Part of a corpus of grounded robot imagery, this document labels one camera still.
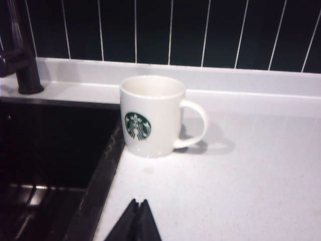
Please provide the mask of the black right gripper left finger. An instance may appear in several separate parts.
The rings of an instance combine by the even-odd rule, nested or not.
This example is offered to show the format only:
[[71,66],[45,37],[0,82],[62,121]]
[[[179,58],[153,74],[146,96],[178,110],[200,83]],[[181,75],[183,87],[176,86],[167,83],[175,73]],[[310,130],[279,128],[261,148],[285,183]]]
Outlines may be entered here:
[[136,240],[136,215],[139,203],[133,199],[105,240]]

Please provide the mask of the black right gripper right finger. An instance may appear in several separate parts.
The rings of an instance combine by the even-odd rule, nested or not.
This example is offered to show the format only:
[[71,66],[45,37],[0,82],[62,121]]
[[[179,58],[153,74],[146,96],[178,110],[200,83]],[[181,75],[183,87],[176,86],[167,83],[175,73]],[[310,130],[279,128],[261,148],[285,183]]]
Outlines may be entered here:
[[139,207],[139,240],[162,240],[146,199]]

